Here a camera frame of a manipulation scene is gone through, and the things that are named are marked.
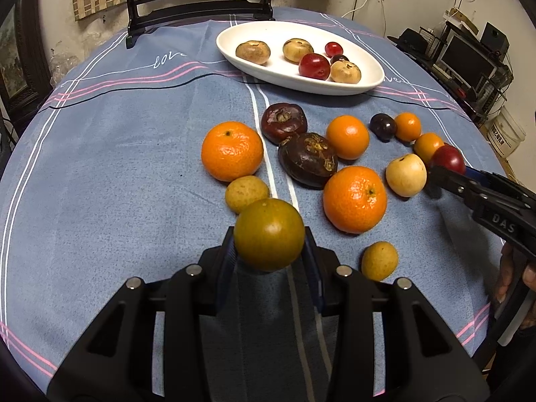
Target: black monitor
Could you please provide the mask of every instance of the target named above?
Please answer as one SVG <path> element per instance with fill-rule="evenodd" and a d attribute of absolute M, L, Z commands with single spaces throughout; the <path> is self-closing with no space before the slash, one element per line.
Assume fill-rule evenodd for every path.
<path fill-rule="evenodd" d="M 476 91 L 481 88 L 479 84 L 482 75 L 490 78 L 496 69 L 489 59 L 457 35 L 452 37 L 439 61 L 456 78 Z"/>

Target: plastic bucket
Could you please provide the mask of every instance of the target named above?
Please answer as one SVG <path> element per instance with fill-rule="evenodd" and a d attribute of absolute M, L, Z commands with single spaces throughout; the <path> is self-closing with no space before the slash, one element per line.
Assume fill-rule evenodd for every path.
<path fill-rule="evenodd" d="M 501 157 L 507 158 L 525 140 L 526 136 L 525 131 L 508 113 L 506 107 L 502 106 L 488 131 L 488 140 L 491 146 Z"/>

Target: tablecloth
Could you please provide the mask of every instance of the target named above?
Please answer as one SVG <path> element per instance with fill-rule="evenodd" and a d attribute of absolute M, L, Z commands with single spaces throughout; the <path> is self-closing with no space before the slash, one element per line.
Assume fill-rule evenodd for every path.
<path fill-rule="evenodd" d="M 250 21 L 230 16 L 158 28 L 130 50 L 119 33 L 69 72 L 22 135 L 0 182 L 0 333 L 42 390 L 128 277 L 168 278 L 222 242 L 235 215 L 224 203 L 224 185 L 200 162 L 202 140 L 215 124 L 237 120 L 258 128 L 264 109 L 281 101 L 300 104 L 309 131 L 321 134 L 339 115 L 368 123 L 378 112 L 409 110 L 423 131 L 460 148 L 468 165 L 502 173 L 453 99 L 389 41 L 326 14 L 276 8 L 274 16 L 355 42 L 381 63 L 384 82 L 347 97 L 258 83 L 215 46 L 223 29 Z M 410 151 L 372 136 L 356 164 L 383 175 L 391 159 Z M 420 193 L 402 201 L 390 193 L 383 220 L 350 236 L 326 220 L 321 192 L 285 175 L 270 143 L 257 175 L 273 197 L 299 209 L 318 245 L 342 263 L 357 267 L 367 246 L 391 242 L 400 263 L 387 281 L 411 278 L 468 353 L 476 349 L 487 330 L 501 242 L 471 220 L 457 197 Z M 202 319 L 213 400 L 323 400 L 336 328 L 337 318 L 315 312 L 299 260 L 265 276 L 237 271 L 222 312 Z M 379 393 L 380 319 L 375 330 Z M 156 332 L 153 389 L 162 394 L 161 318 Z"/>

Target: metal bolt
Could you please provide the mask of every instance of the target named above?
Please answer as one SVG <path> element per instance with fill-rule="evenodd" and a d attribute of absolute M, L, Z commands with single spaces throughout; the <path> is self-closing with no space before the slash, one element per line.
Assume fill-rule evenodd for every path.
<path fill-rule="evenodd" d="M 397 285 L 403 290 L 408 290 L 409 288 L 411 288 L 411 286 L 413 286 L 411 280 L 409 280 L 408 278 L 397 279 Z"/>
<path fill-rule="evenodd" d="M 198 264 L 191 264 L 186 268 L 186 273 L 189 276 L 197 276 L 203 271 L 203 268 Z"/>
<path fill-rule="evenodd" d="M 125 284 L 127 285 L 127 288 L 134 290 L 141 286 L 141 279 L 137 276 L 133 276 L 132 278 L 128 278 Z"/>
<path fill-rule="evenodd" d="M 346 265 L 337 266 L 336 271 L 340 276 L 352 275 L 352 268 L 350 266 L 346 266 Z"/>

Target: small orange fruit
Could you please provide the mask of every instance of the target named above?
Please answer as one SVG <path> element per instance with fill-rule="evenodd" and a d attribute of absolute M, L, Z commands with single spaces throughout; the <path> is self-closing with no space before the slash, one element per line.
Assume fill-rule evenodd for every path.
<path fill-rule="evenodd" d="M 216 180 L 231 182 L 253 175 L 263 160 L 263 143 L 255 130 L 241 122 L 216 125 L 201 147 L 203 166 Z"/>
<path fill-rule="evenodd" d="M 415 141 L 413 150 L 421 158 L 424 164 L 430 163 L 435 151 L 442 147 L 443 140 L 435 133 L 425 133 L 419 136 L 419 139 Z"/>
<path fill-rule="evenodd" d="M 333 145 L 339 158 L 355 160 L 365 152 L 370 137 L 363 122 L 354 116 L 343 115 L 330 122 L 326 139 Z"/>
<path fill-rule="evenodd" d="M 387 209 L 382 179 L 365 166 L 347 166 L 324 187 L 324 212 L 341 231 L 360 234 L 374 227 Z"/>
<path fill-rule="evenodd" d="M 397 123 L 396 137 L 403 142 L 412 142 L 421 135 L 421 122 L 410 112 L 402 112 L 395 118 Z"/>

